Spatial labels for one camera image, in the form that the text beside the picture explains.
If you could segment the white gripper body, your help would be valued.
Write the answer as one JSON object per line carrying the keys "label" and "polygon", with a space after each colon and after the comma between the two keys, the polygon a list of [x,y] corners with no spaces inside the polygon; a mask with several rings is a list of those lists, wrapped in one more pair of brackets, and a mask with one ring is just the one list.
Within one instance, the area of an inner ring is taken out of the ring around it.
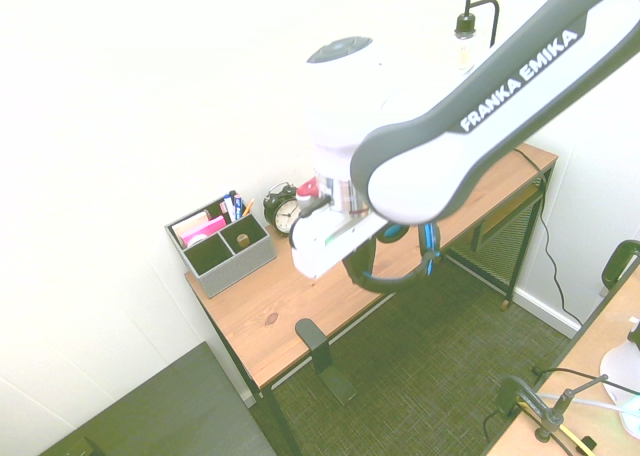
{"label": "white gripper body", "polygon": [[294,223],[290,233],[294,266],[307,278],[317,279],[387,223],[374,213],[352,217],[327,206],[320,208]]}

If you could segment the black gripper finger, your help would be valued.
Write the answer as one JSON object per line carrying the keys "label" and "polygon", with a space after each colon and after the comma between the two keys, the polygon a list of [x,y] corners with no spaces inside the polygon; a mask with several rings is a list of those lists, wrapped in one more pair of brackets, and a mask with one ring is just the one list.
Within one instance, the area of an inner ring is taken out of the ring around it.
{"label": "black gripper finger", "polygon": [[370,277],[373,272],[377,248],[377,239],[371,238],[361,245],[357,251],[357,272],[363,277]]}
{"label": "black gripper finger", "polygon": [[345,270],[354,285],[360,285],[362,280],[362,269],[359,265],[356,254],[350,254],[343,259]]}

